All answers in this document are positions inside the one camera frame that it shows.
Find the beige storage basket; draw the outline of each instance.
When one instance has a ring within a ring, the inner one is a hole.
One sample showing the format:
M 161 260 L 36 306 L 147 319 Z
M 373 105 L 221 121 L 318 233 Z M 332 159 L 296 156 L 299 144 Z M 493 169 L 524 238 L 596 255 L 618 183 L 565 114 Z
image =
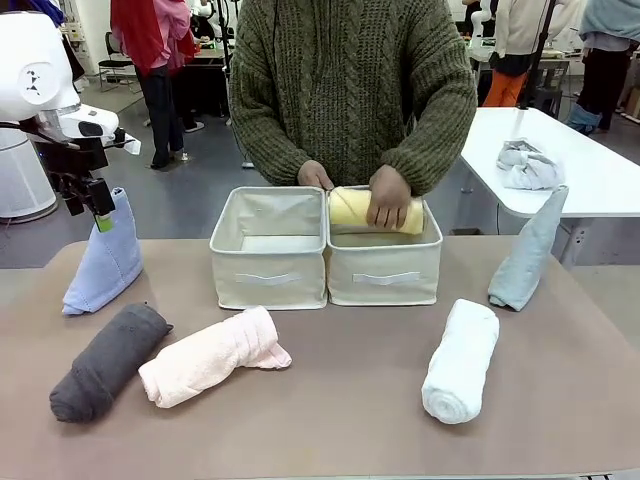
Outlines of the beige storage basket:
M 420 235 L 329 225 L 331 303 L 382 306 L 436 302 L 442 233 L 427 203 L 423 205 L 425 228 Z
M 324 307 L 326 212 L 326 196 L 317 188 L 233 190 L 209 244 L 219 305 Z

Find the red scarf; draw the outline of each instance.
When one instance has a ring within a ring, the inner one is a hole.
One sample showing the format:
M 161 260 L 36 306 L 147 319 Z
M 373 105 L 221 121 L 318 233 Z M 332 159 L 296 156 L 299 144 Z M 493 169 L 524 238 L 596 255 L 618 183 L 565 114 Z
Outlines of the red scarf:
M 111 29 L 120 32 L 125 53 L 142 74 L 147 75 L 165 48 L 153 0 L 111 0 Z M 191 61 L 196 53 L 191 32 L 174 40 L 184 61 Z

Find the dark gray rolled towel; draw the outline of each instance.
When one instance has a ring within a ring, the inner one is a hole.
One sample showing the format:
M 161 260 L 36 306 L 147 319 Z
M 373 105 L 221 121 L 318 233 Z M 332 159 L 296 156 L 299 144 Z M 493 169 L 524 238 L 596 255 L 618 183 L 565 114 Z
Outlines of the dark gray rolled towel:
M 148 305 L 127 305 L 76 357 L 49 395 L 61 422 L 87 423 L 104 415 L 114 399 L 173 329 Z

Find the crumpled cloth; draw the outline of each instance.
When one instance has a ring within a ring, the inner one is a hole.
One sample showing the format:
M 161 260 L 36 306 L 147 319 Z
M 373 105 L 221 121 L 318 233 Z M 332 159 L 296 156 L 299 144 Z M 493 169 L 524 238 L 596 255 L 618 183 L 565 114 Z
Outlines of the crumpled cloth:
M 64 295 L 62 313 L 80 315 L 97 312 L 120 295 L 142 272 L 142 253 L 136 223 L 123 188 L 114 188 L 111 198 L 113 227 L 91 230 L 76 276 Z
M 493 305 L 508 305 L 519 312 L 529 302 L 547 266 L 567 195 L 568 187 L 558 187 L 522 228 L 511 254 L 491 279 Z
M 158 407 L 171 408 L 219 384 L 236 367 L 279 370 L 291 357 L 264 307 L 251 308 L 163 348 L 140 367 L 144 389 Z
M 49 395 L 58 421 L 88 423 L 107 413 L 172 329 L 145 304 L 124 307 L 76 357 L 71 371 Z
M 456 300 L 422 385 L 422 404 L 431 416 L 457 424 L 480 414 L 487 370 L 499 335 L 500 322 L 491 309 Z
M 371 191 L 338 187 L 329 194 L 329 221 L 332 225 L 367 226 L 367 210 L 371 203 Z M 400 233 L 419 235 L 424 229 L 424 209 L 421 199 L 413 199 L 407 210 Z
M 502 178 L 506 188 L 545 190 L 565 181 L 562 165 L 547 158 L 525 140 L 505 142 L 496 164 L 507 172 Z

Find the basket handle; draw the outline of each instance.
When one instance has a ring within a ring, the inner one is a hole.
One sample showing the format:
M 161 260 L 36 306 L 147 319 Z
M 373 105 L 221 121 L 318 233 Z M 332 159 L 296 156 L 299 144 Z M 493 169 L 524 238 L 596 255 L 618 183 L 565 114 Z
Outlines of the basket handle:
M 353 283 L 368 283 L 370 285 L 395 285 L 398 283 L 409 283 L 420 280 L 420 272 L 398 273 L 396 275 L 387 275 L 377 277 L 375 275 L 367 275 L 365 273 L 354 273 Z
M 274 277 L 261 277 L 260 275 L 250 275 L 248 273 L 236 273 L 237 283 L 251 283 L 254 285 L 277 286 L 297 282 L 298 280 L 302 280 L 302 275 L 299 273 L 285 273 L 284 275 L 276 275 Z

